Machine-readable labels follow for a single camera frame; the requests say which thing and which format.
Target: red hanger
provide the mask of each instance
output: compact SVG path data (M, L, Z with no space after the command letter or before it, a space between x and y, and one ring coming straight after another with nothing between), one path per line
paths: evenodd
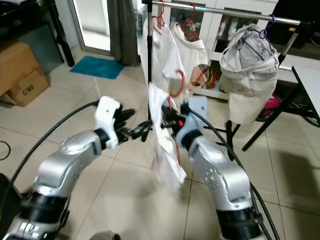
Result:
M185 21L184 23L180 23L179 25L182 26L181 30L190 38L192 38L192 36L194 35L196 37L197 40L199 40L199 36L198 34L194 31L194 27L192 24L192 20L195 18L196 15L196 6L193 3L190 3L191 6L193 6L193 13L192 16L189 17L189 19L187 21ZM189 24L191 27L191 33L186 31L186 25Z
M178 97L178 96L182 93L182 91L184 90L184 88L185 88L185 86L186 86L186 77L185 77L184 72L181 71L181 70L177 70L176 72L181 74L182 83L181 83L181 87L180 87L180 89L178 90L178 92L177 92L176 94L171 93L171 94L169 95L168 99L167 99L170 110L172 109L171 102L170 102L170 97L172 97L172 98ZM179 166L181 166L180 151L179 151L179 147L178 147L178 144L177 144L177 143L175 143L175 150L176 150L176 156L177 156L178 164L179 164Z
M160 13L160 15L159 16L152 16L153 18L156 18L157 20L157 23L159 24L159 25L161 25L162 27L164 27L165 26L165 21L164 21L164 19L162 18L162 14L164 14L164 12L165 12L165 2L164 2L164 0L161 0L161 2L162 2L162 12Z

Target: glass door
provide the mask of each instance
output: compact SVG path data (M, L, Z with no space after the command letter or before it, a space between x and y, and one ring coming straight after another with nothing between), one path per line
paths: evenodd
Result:
M110 55L107 0L69 0L81 48Z

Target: table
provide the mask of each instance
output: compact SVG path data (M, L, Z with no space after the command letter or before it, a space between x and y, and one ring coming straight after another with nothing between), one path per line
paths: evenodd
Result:
M75 61L60 21L55 0L26 0L20 5L0 2L0 27L10 26L16 20L25 25L32 25L40 21L48 11L57 34L55 42L61 45L69 67L73 67Z
M276 109L266 120L266 122L259 128L259 130L252 136L252 138L244 145L243 151L246 151L257 138L272 124L272 122L282 113L291 113L305 117L315 118L320 124L320 72L315 70L306 69L303 67L292 67L293 74L297 79L297 85L293 91L284 99L278 109ZM289 107L290 103L296 98L296 96L303 92L309 100L309 104L312 112L294 109Z

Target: cardboard box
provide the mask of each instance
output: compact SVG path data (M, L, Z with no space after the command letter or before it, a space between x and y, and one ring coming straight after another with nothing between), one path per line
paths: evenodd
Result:
M14 42L0 49L0 96L39 68L30 47Z
M33 71L22 81L6 92L8 97L18 106L24 107L49 87L49 83L41 67Z

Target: tile floor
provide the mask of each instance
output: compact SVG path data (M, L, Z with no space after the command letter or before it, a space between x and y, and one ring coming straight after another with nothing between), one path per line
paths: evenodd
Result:
M75 48L79 61L85 55ZM11 177L28 150L63 116L99 96L108 95L137 113L128 121L136 126L147 119L147 99L141 68L126 67L116 80L69 72L62 64L50 73L51 87L28 106L0 105L0 140L11 145L0 171ZM20 191L32 183L39 164L69 136L92 129L94 109L88 108L57 129L34 153L16 181ZM228 106L209 100L208 118L223 127ZM235 135L235 151L249 178L260 191L281 239L320 239L320 129L301 117L283 113L243 152L241 148L261 126L242 126ZM208 136L216 139L212 133ZM0 146L0 156L5 149ZM112 230L124 240L216 240L220 238L210 193L193 172L185 151L187 173L177 194L161 189L150 170L153 140L127 142L105 151L81 175L71 198L71 215L61 232L71 240L88 240Z

